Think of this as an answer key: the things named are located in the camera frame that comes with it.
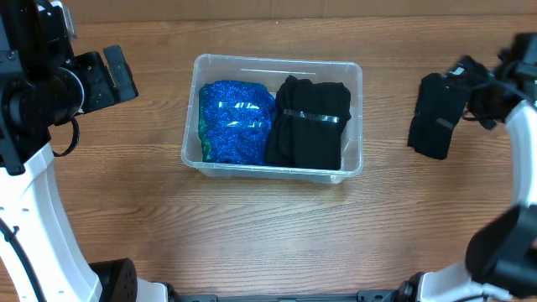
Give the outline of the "black garment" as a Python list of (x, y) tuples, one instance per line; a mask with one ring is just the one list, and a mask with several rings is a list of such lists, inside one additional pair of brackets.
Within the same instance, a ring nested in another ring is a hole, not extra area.
[(339, 170), (341, 136), (352, 118), (351, 92), (343, 83), (314, 83), (290, 75), (275, 102), (264, 161), (280, 167)]
[(438, 73), (421, 80), (409, 128), (408, 146), (433, 159), (447, 158), (454, 128), (471, 95), (466, 87), (449, 86), (449, 83)]

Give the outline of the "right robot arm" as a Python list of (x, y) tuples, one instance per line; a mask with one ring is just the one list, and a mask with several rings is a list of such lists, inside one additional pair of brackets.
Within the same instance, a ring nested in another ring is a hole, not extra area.
[(388, 301), (509, 301), (536, 296), (536, 35), (520, 33), (488, 70), (465, 55), (445, 74), (420, 83), (408, 145), (445, 159), (455, 126), (502, 123), (512, 153), (509, 208), (478, 231), (465, 258), (435, 272), (416, 273)]

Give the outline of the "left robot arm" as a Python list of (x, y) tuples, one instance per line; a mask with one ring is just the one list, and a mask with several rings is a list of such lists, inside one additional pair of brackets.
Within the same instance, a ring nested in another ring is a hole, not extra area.
[(120, 47), (75, 55), (60, 1), (1, 1), (1, 258), (22, 301), (173, 301), (132, 260), (85, 260), (60, 199), (50, 127), (130, 101)]

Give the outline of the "blue sequin fabric bundle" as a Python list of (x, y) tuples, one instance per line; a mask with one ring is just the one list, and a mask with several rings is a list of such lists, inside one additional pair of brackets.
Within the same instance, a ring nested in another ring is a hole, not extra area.
[(264, 165), (274, 111), (275, 99), (260, 83), (224, 80), (205, 84), (199, 90), (202, 160)]

